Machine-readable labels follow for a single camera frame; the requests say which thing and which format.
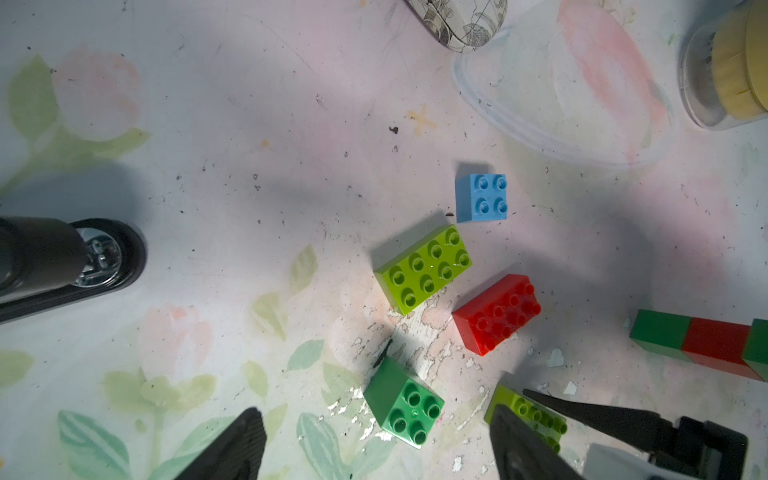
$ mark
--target yellow roll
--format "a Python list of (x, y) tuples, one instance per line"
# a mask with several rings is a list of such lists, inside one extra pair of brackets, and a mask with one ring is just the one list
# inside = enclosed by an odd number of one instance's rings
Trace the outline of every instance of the yellow roll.
[(747, 121), (768, 105), (768, 0), (738, 6), (717, 29), (712, 45), (715, 90), (725, 110)]

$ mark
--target red wooden block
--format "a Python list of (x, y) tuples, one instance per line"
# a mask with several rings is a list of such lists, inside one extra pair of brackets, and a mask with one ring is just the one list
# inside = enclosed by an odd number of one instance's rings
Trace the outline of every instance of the red wooden block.
[(699, 365), (762, 381), (741, 359), (749, 335), (749, 325), (693, 318), (683, 352)]
[(541, 313), (525, 275), (507, 275), (453, 313), (467, 350), (485, 356)]

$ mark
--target table surface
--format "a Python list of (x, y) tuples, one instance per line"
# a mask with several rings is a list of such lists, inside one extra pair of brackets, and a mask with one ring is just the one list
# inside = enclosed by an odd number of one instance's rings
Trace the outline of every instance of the table surface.
[[(618, 190), (487, 123), (402, 0), (3, 2), (0, 214), (122, 220), (149, 258), (125, 290), (0, 327), (0, 475), (172, 478), (257, 406), (264, 478), (494, 478), (482, 416), (507, 372), (736, 429), (745, 478), (766, 478), (768, 386), (628, 338), (639, 308), (768, 311), (766, 122), (703, 131), (677, 95), (682, 41), (729, 5), (601, 4), (679, 121)], [(36, 116), (14, 118), (33, 90)], [(372, 266), (454, 222), (473, 169), (507, 174), (509, 218), (459, 225), (473, 267), (402, 318)], [(451, 311), (506, 273), (530, 276), (543, 313), (479, 357)], [(420, 451), (362, 401), (390, 339), (445, 400)], [(573, 424), (561, 456), (579, 468), (592, 442), (621, 445)]]

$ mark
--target blue lego brick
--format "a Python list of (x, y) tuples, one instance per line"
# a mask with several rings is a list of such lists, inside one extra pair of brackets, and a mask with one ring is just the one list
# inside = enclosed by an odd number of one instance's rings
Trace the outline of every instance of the blue lego brick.
[(456, 180), (456, 221), (507, 219), (507, 176), (471, 174)]

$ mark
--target lime green lego brick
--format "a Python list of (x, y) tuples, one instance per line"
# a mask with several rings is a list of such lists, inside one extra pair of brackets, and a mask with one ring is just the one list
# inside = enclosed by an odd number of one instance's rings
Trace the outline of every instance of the lime green lego brick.
[(690, 317), (640, 310), (629, 337), (648, 352), (692, 362), (683, 352)]
[(418, 449), (445, 405), (390, 358), (384, 359), (362, 395), (382, 430)]
[(540, 403), (519, 395), (514, 390), (503, 385), (497, 385), (491, 397), (491, 404), (485, 413), (485, 423), (491, 425), (493, 411), (499, 404), (509, 407), (526, 425), (541, 435), (547, 445), (552, 447), (555, 452), (560, 452), (560, 439), (568, 431), (565, 417)]
[(755, 319), (752, 322), (741, 358), (768, 382), (768, 320)]
[(472, 266), (454, 225), (440, 227), (374, 271), (389, 304), (408, 315)]

